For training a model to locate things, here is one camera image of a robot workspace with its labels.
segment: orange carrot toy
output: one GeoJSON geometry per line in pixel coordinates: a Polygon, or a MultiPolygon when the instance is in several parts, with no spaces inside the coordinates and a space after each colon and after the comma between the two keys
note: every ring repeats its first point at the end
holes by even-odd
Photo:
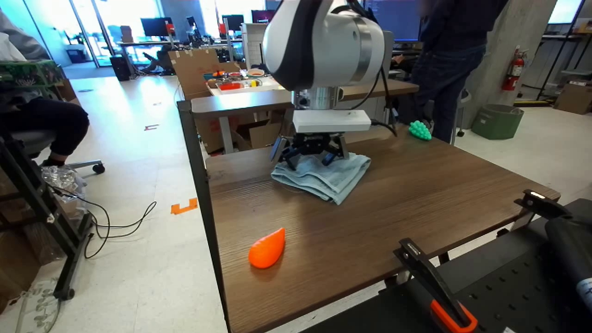
{"type": "Polygon", "coordinates": [[[286,229],[270,233],[256,241],[249,250],[249,262],[257,268],[269,268],[277,262],[286,245],[286,229]]]}

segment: red fire extinguisher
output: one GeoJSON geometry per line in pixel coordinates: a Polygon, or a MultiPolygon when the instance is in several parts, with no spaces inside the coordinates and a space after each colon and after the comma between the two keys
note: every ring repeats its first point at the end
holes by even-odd
{"type": "Polygon", "coordinates": [[[516,83],[520,79],[520,75],[522,75],[522,70],[524,69],[525,65],[525,52],[526,51],[519,52],[519,47],[516,48],[516,51],[514,52],[514,61],[512,61],[512,64],[508,69],[504,84],[501,86],[502,90],[514,91],[514,89],[516,89],[516,83]]]}

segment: folded towel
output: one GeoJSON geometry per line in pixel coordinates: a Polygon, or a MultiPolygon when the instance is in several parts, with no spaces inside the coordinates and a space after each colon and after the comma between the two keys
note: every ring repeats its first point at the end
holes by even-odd
{"type": "Polygon", "coordinates": [[[271,178],[283,184],[308,191],[323,200],[341,204],[370,166],[370,159],[349,153],[349,159],[337,159],[328,166],[314,155],[300,156],[296,171],[278,163],[271,178]]]}

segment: green trash bin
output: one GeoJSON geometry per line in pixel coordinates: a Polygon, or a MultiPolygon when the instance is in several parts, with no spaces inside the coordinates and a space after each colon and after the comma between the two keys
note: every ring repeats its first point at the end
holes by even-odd
{"type": "Polygon", "coordinates": [[[472,131],[490,140],[511,139],[524,111],[500,104],[484,105],[473,122],[472,131]]]}

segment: brown table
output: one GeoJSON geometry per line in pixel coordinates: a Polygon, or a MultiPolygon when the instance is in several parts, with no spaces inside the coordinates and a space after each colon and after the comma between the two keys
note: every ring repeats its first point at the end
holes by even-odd
{"type": "MultiPolygon", "coordinates": [[[[389,79],[387,84],[390,96],[411,94],[419,90],[417,85],[403,81],[389,79]]],[[[371,88],[371,84],[343,87],[343,99],[341,101],[360,100],[366,96],[371,88]]],[[[377,84],[369,98],[384,95],[383,84],[377,84]]],[[[241,92],[238,94],[193,98],[191,100],[191,111],[195,119],[219,119],[226,154],[234,151],[229,116],[293,108],[292,93],[286,90],[241,92]]]]}
{"type": "Polygon", "coordinates": [[[206,160],[213,214],[204,210],[204,197],[200,205],[204,224],[215,222],[233,333],[267,331],[396,274],[401,264],[392,251],[402,238],[435,257],[516,220],[520,207],[513,200],[527,188],[559,199],[556,191],[454,146],[406,133],[404,127],[399,138],[384,129],[356,133],[375,139],[351,143],[349,151],[372,162],[340,206],[272,181],[269,148],[206,160]],[[250,246],[281,227],[282,258],[267,270],[252,268],[250,246]]]}

